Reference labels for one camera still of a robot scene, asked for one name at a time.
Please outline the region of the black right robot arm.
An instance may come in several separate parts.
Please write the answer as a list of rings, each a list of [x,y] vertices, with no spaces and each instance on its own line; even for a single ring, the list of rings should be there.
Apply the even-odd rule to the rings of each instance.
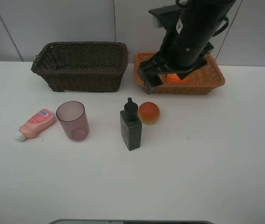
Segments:
[[[160,49],[142,62],[138,74],[148,94],[163,84],[160,75],[177,74],[183,80],[202,68],[206,54],[213,50],[210,39],[229,25],[227,13],[234,0],[187,0],[174,5],[155,8],[149,13],[155,26],[166,30]]]

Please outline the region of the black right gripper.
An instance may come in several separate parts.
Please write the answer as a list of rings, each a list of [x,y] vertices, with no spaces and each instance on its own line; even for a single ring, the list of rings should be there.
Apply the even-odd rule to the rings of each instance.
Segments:
[[[176,73],[180,80],[185,79],[193,71],[207,64],[205,59],[214,49],[211,43],[203,47],[184,47],[182,50],[160,50],[150,59],[141,62],[138,74],[144,79],[144,89],[147,94],[152,94],[155,89],[163,84],[158,75]]]

